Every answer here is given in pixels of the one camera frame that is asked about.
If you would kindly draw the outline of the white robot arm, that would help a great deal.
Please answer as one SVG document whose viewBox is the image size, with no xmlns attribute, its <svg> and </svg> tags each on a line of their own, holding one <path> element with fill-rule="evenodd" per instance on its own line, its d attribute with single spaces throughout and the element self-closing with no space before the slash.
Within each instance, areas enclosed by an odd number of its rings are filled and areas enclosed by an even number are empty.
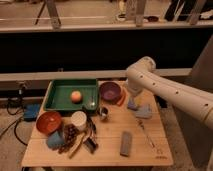
<svg viewBox="0 0 213 171">
<path fill-rule="evenodd" d="M 160 77 L 154 74 L 155 69 L 155 61 L 148 56 L 126 69 L 126 86 L 131 95 L 135 97 L 147 89 L 213 130 L 213 93 Z"/>
</svg>

